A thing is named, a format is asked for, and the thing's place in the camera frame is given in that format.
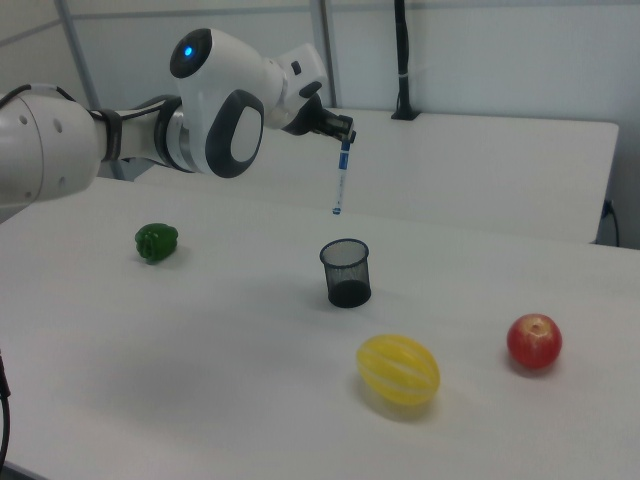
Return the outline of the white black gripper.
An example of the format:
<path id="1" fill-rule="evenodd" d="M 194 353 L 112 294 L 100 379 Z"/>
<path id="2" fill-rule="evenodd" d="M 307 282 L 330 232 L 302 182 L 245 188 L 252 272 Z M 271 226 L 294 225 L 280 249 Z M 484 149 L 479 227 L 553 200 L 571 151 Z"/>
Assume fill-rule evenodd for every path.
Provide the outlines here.
<path id="1" fill-rule="evenodd" d="M 352 118 L 323 109 L 320 92 L 327 72 L 317 50 L 309 43 L 275 58 L 283 73 L 283 88 L 276 104 L 281 129 L 292 135 L 304 135 L 317 128 L 325 136 L 355 143 Z"/>

